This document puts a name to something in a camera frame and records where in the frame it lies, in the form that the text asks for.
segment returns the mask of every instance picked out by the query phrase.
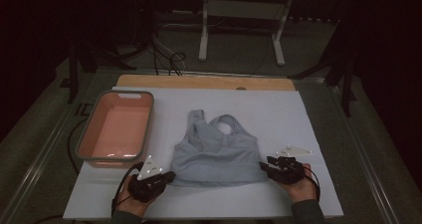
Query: gray sports bra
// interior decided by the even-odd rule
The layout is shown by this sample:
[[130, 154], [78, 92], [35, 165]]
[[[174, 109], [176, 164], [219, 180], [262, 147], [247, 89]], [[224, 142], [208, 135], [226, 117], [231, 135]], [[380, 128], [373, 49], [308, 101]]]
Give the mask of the gray sports bra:
[[[218, 127], [225, 123], [231, 132]], [[172, 185], [236, 186], [267, 181], [261, 170], [257, 139], [246, 132], [231, 115], [207, 123], [204, 111], [191, 111], [183, 140], [175, 146], [171, 169], [176, 173]]]

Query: orange plastic tray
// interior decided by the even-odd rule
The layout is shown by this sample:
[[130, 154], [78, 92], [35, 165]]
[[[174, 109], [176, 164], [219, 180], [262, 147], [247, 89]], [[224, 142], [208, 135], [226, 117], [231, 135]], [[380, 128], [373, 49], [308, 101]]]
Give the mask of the orange plastic tray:
[[153, 102], [149, 92], [103, 93], [77, 146], [78, 157], [99, 167], [138, 162], [147, 141]]

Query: black cable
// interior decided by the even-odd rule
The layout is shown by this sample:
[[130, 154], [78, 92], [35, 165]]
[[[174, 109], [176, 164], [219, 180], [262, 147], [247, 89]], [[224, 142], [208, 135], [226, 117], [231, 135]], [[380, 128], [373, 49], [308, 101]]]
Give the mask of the black cable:
[[[171, 73], [171, 69], [169, 69], [169, 68], [165, 67], [165, 66], [162, 64], [161, 59], [159, 58], [159, 56], [157, 56], [157, 55], [156, 55], [156, 50], [155, 50], [155, 48], [153, 48], [153, 47], [152, 47], [152, 50], [153, 50], [153, 52], [149, 51], [149, 53], [150, 53], [150, 54], [152, 54], [152, 55], [154, 56], [154, 62], [155, 62], [155, 64], [154, 64], [154, 65], [156, 66], [156, 60], [158, 60], [159, 65], [160, 65], [163, 69], [165, 69], [165, 70], [168, 72], [168, 74], [170, 74], [170, 73]], [[155, 72], [156, 72], [156, 74], [157, 74], [157, 75], [159, 75], [159, 73], [158, 73], [158, 68], [155, 68]]]
[[312, 170], [310, 170], [309, 168], [307, 168], [307, 167], [304, 167], [304, 169], [306, 169], [306, 170], [308, 170], [308, 171], [310, 171], [311, 172], [311, 174], [314, 176], [314, 178], [316, 179], [316, 182], [311, 178], [311, 177], [309, 177], [309, 176], [307, 176], [307, 175], [305, 175], [305, 178], [307, 179], [307, 180], [309, 180], [313, 185], [314, 185], [314, 187], [316, 188], [316, 201], [319, 201], [319, 198], [320, 198], [320, 186], [319, 186], [319, 180], [317, 179], [317, 175], [312, 171]]
[[74, 159], [72, 158], [72, 152], [71, 152], [71, 139], [72, 139], [72, 135], [74, 134], [75, 130], [85, 121], [87, 121], [88, 118], [84, 118], [83, 120], [81, 120], [80, 122], [78, 122], [78, 124], [76, 124], [74, 126], [74, 128], [72, 128], [71, 132], [69, 133], [68, 136], [68, 143], [67, 143], [67, 147], [68, 147], [68, 157], [69, 160], [71, 161], [72, 167], [74, 168], [75, 173], [78, 175], [79, 174], [79, 170], [77, 168], [77, 165], [75, 164]]
[[177, 76], [182, 76], [180, 70], [177, 68], [177, 65], [175, 64], [175, 62], [181, 62], [186, 58], [186, 55], [184, 53], [172, 53], [170, 56], [168, 54], [166, 54], [166, 51], [163, 50], [163, 48], [160, 48], [159, 46], [155, 45], [153, 42], [151, 42], [151, 47], [152, 49], [154, 49], [154, 58], [156, 58], [156, 53], [158, 53], [159, 55], [161, 55], [163, 58], [165, 58], [169, 64], [170, 64], [170, 68], [167, 69], [168, 71], [168, 75], [171, 75], [171, 70], [174, 71], [174, 73]]
[[133, 165], [130, 169], [128, 169], [128, 170], [127, 170], [127, 172], [124, 174], [124, 177], [121, 179], [121, 182], [120, 182], [120, 184], [118, 185], [117, 191], [115, 192], [114, 198], [113, 198], [113, 199], [112, 199], [112, 201], [111, 201], [111, 215], [112, 215], [112, 213], [114, 213], [115, 208], [117, 207], [117, 205], [118, 205], [118, 204], [120, 204], [121, 202], [123, 202], [123, 201], [127, 200], [127, 199], [131, 196], [131, 195], [130, 195], [130, 196], [126, 197], [125, 199], [123, 199], [122, 201], [117, 202], [117, 197], [118, 197], [118, 194], [120, 193], [121, 188], [123, 187], [124, 182], [126, 181], [127, 177], [130, 175], [130, 173], [131, 173], [134, 169], [137, 169], [138, 171], [140, 171], [140, 169], [142, 168], [142, 166], [143, 166], [143, 162], [139, 162], [139, 163], [137, 163], [137, 164], [134, 164], [134, 165]]

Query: sleeve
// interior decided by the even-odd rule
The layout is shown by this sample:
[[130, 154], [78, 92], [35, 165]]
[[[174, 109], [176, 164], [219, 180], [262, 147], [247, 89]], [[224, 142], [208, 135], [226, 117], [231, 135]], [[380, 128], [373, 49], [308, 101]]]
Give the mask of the sleeve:
[[322, 211], [316, 200], [305, 200], [292, 205], [292, 214], [295, 224], [322, 224]]
[[139, 224], [142, 218], [124, 211], [114, 211], [111, 217], [111, 224]]

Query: white board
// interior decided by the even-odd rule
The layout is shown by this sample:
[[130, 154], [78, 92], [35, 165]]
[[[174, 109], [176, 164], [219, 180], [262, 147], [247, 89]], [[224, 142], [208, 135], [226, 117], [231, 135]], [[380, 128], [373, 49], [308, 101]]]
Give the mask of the white board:
[[[133, 88], [114, 88], [124, 91]], [[154, 117], [144, 153], [168, 171], [173, 147], [182, 140], [188, 113], [204, 110], [206, 121], [234, 116], [258, 139], [263, 160], [286, 145], [311, 150], [299, 162], [310, 163], [321, 187], [325, 216], [342, 215], [340, 203], [299, 92], [136, 88], [154, 95]], [[110, 204], [126, 170], [93, 168], [84, 163], [64, 218], [107, 219]], [[286, 192], [272, 180], [237, 187], [193, 188], [168, 185], [145, 213], [145, 219], [275, 218], [290, 216]]]

